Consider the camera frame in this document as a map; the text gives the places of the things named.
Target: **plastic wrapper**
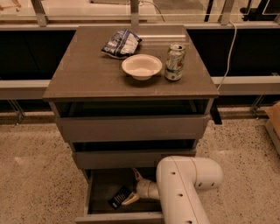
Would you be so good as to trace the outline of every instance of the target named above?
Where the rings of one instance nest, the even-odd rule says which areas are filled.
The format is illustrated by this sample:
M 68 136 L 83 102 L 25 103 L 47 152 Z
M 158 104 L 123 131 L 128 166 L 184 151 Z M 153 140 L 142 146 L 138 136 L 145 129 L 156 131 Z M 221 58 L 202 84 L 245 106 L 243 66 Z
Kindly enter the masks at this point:
M 135 33 L 124 29 L 117 31 L 101 51 L 113 58 L 125 59 L 134 54 L 141 41 Z

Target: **white bowl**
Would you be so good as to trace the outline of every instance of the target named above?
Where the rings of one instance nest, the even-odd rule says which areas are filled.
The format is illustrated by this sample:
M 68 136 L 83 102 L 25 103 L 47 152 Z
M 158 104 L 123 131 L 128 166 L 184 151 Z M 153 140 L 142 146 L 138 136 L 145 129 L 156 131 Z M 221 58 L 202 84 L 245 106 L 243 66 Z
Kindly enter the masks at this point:
M 162 66 L 158 58 L 148 54 L 130 56 L 122 63 L 123 71 L 139 81 L 150 79 L 151 76 L 160 72 Z

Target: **countertop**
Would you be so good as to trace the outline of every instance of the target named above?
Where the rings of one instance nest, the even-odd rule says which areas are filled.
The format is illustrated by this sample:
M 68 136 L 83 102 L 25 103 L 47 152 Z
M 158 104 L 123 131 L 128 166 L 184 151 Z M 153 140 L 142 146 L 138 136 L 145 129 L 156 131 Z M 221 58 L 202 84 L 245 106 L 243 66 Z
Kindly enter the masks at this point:
M 132 27 L 79 27 L 44 94 L 46 101 L 121 100 L 127 98 L 216 98 L 216 89 L 184 26 L 140 25 L 135 32 L 143 41 L 136 53 L 158 57 L 160 75 L 146 81 L 135 80 L 122 70 L 123 59 L 113 59 L 101 49 L 116 31 Z M 167 50 L 171 43 L 185 45 L 183 77 L 165 78 Z

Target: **can lid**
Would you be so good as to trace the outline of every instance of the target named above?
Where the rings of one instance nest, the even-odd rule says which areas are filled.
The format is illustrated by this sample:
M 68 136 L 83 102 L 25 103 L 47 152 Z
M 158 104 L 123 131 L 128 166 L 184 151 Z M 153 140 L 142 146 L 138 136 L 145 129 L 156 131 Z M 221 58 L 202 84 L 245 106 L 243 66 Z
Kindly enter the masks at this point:
M 182 51 L 182 50 L 185 50 L 185 47 L 183 45 L 180 45 L 180 44 L 173 44 L 173 45 L 170 45 L 170 48 L 174 51 Z

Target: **speckled floor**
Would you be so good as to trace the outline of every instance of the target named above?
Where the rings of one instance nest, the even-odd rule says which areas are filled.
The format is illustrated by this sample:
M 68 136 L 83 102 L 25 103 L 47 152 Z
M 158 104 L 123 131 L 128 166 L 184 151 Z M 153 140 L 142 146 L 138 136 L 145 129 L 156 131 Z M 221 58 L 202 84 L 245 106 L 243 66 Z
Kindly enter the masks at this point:
M 0 114 L 1 224 L 74 223 L 83 215 L 87 183 L 47 117 L 15 126 Z M 219 189 L 199 193 L 211 223 L 280 223 L 280 157 L 265 123 L 237 116 L 208 124 L 197 156 L 216 160 L 224 171 Z

